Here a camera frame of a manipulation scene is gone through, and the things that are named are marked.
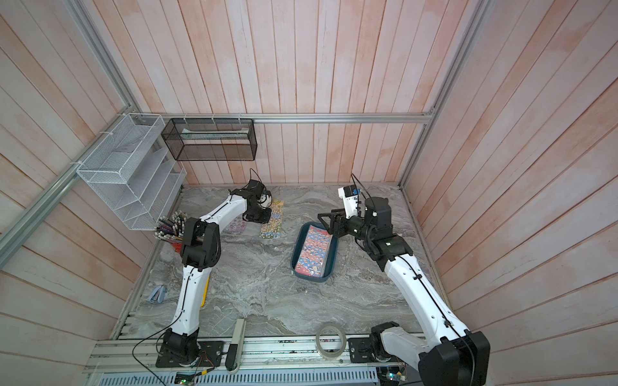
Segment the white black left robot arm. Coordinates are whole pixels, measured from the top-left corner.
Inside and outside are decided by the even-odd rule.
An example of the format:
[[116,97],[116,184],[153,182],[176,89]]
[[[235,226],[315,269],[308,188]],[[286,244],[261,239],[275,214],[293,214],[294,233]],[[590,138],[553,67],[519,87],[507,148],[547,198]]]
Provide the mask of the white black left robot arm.
[[161,352],[183,366],[190,366],[200,355],[197,339],[199,313],[212,268],[222,255],[220,234],[237,217],[246,222],[270,221],[272,195],[260,181],[252,179],[244,187],[230,191],[226,200],[201,217],[185,223],[180,256],[183,280],[171,325],[163,335]]

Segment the pink sticker sheet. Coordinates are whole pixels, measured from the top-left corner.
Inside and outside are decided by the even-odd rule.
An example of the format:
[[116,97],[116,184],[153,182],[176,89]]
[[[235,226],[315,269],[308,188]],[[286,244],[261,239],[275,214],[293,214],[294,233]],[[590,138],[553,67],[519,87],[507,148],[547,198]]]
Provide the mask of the pink sticker sheet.
[[238,236],[238,235],[243,234],[245,229],[246,229],[246,222],[243,220],[241,216],[239,216],[228,224],[228,226],[224,229],[224,232],[230,235]]

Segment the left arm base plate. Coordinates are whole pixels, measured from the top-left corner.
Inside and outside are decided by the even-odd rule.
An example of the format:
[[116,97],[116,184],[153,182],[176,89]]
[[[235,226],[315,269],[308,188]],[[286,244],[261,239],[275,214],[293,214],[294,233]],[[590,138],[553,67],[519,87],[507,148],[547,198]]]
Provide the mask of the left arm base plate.
[[164,343],[159,357],[155,362],[156,368],[192,368],[206,366],[216,368],[220,366],[224,352],[224,341],[200,340],[190,342],[187,347],[179,344]]

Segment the red blue cat sticker sheet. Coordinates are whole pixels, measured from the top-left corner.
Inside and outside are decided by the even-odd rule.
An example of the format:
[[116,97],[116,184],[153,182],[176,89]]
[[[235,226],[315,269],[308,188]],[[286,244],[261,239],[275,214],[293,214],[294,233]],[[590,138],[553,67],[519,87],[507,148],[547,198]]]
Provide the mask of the red blue cat sticker sheet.
[[294,264],[295,272],[304,277],[323,278],[332,236],[323,228],[309,225],[301,241],[301,249]]

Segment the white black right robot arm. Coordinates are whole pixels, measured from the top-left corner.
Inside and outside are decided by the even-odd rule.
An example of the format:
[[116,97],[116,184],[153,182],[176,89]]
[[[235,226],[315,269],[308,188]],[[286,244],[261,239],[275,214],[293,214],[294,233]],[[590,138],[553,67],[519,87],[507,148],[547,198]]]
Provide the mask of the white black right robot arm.
[[335,237],[352,236],[397,286],[423,331],[423,338],[395,322],[374,326],[370,333],[376,360],[397,358],[414,368],[425,385],[484,385],[489,371],[490,343],[472,333],[441,299],[426,278],[405,239],[394,232],[389,201],[360,198],[360,191],[339,189],[344,206],[318,218]]

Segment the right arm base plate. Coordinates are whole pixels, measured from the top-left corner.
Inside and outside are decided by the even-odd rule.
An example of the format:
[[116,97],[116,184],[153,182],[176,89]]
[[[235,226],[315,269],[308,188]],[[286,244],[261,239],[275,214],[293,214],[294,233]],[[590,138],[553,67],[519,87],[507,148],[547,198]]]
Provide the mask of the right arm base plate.
[[395,355],[379,354],[370,337],[349,338],[347,345],[352,363],[403,363]]

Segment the colourful small sticker sheet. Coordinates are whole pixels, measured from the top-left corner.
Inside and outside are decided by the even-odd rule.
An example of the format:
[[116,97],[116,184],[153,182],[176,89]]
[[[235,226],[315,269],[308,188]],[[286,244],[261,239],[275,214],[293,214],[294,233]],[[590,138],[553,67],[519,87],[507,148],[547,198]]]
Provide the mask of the colourful small sticker sheet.
[[282,232],[283,223],[283,206],[284,202],[281,200],[275,200],[271,205],[272,210],[270,220],[267,224],[263,225],[260,232],[260,238],[262,239],[278,239]]

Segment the teal storage box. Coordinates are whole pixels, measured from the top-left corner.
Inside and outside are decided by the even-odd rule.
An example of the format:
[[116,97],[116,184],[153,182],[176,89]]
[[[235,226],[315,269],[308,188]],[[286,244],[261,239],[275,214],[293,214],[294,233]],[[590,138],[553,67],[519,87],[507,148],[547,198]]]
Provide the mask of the teal storage box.
[[299,230],[299,234],[297,237],[297,241],[296,241],[293,253],[291,255],[291,270],[292,270],[292,273],[298,278],[302,278],[304,280],[313,281],[313,282],[325,282],[328,280],[328,278],[331,277],[333,269],[334,269],[334,265],[336,262],[336,255],[337,255],[337,250],[338,250],[338,238],[337,237],[332,236],[332,243],[331,243],[330,249],[328,250],[328,261],[327,261],[326,270],[325,270],[323,278],[304,277],[296,273],[294,269],[294,264],[296,263],[296,259],[298,258],[298,253],[301,249],[300,247],[302,243],[301,239],[302,237],[305,236],[307,227],[309,225],[315,225],[316,227],[324,229],[323,225],[317,222],[307,222],[304,225],[302,225],[301,229]]

